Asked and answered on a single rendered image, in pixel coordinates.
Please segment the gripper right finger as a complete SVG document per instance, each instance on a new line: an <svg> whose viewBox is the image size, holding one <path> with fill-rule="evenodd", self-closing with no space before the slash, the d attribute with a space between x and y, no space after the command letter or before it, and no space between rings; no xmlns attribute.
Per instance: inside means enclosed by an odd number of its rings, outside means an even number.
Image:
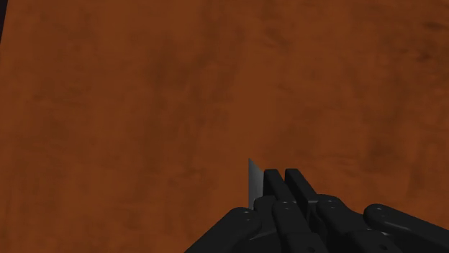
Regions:
<svg viewBox="0 0 449 253"><path fill-rule="evenodd" d="M287 169L284 182L334 253L449 253L447 229L383 204L357 213L335 196L316 193L297 169Z"/></svg>

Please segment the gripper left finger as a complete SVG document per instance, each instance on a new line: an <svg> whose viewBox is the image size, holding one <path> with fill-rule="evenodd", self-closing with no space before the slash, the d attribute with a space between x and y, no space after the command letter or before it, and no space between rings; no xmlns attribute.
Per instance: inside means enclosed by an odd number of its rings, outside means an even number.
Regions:
<svg viewBox="0 0 449 253"><path fill-rule="evenodd" d="M297 169L263 174L253 209L233 208L184 253L329 253L309 227L317 194Z"/></svg>

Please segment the grey flat pointed thing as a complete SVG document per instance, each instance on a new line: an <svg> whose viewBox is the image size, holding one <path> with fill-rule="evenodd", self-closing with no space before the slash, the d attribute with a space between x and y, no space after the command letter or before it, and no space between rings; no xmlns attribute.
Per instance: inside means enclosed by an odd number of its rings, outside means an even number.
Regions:
<svg viewBox="0 0 449 253"><path fill-rule="evenodd" d="M248 208L254 209L254 202L263 195L263 170L251 159L248 160Z"/></svg>

